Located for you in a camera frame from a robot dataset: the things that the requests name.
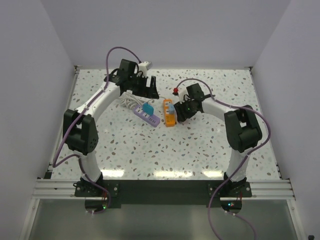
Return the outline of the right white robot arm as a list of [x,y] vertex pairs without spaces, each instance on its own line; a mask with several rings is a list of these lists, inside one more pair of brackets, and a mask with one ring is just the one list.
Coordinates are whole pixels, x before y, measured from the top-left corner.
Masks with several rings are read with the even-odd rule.
[[198,83],[189,85],[186,90],[173,89],[179,97],[174,104],[177,120],[183,123],[201,112],[224,121],[226,139],[231,147],[231,156],[223,182],[216,192],[233,197],[247,181],[247,166],[250,151],[258,146],[263,133],[255,112],[249,105],[235,107],[215,99],[210,91],[205,94]]

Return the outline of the light blue charger plug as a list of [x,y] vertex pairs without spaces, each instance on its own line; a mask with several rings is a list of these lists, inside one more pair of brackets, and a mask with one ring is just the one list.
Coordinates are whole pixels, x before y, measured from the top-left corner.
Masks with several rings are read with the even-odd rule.
[[170,115],[175,115],[176,114],[175,106],[172,103],[170,103],[168,105],[168,113]]

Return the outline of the teal blue plug adapter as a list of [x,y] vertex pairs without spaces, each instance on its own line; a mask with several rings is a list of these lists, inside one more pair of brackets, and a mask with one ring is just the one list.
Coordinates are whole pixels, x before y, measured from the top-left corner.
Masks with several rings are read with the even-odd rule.
[[145,102],[142,105],[142,110],[143,110],[143,112],[145,112],[146,114],[148,114],[150,116],[152,116],[154,114],[154,107],[147,102]]

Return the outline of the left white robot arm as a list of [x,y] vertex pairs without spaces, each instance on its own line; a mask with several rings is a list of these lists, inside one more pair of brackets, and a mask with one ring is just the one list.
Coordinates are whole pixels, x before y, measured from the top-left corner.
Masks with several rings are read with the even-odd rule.
[[137,63],[122,59],[119,67],[105,76],[102,86],[89,100],[75,110],[65,111],[63,141],[72,156],[78,159],[81,171],[80,180],[74,184],[77,197],[100,197],[107,193],[95,154],[99,141],[96,123],[108,106],[127,91],[137,97],[159,99],[156,77],[150,77],[150,83],[147,83],[151,67],[149,61]]

